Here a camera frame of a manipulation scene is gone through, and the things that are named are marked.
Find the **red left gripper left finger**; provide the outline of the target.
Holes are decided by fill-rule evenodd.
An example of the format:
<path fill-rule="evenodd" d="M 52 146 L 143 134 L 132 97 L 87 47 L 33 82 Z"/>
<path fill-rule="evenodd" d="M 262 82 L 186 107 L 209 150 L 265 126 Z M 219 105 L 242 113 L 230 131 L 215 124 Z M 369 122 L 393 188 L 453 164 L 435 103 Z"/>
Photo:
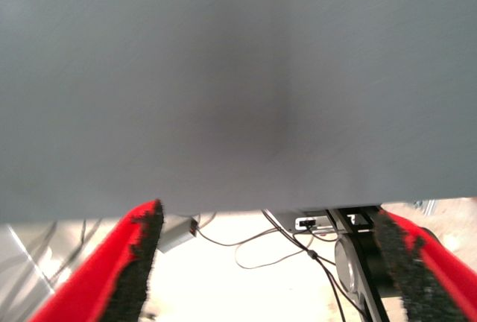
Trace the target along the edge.
<path fill-rule="evenodd" d="M 163 223 L 160 200 L 133 208 L 30 320 L 138 321 Z"/>

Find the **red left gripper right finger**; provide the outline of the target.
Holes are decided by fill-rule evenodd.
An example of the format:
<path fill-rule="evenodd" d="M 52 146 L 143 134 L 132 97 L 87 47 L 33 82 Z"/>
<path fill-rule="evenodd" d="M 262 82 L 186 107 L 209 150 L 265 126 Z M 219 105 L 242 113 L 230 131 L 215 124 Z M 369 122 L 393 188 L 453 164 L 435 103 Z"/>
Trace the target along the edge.
<path fill-rule="evenodd" d="M 382 210 L 374 233 L 409 321 L 476 320 L 476 272 L 429 230 Z"/>

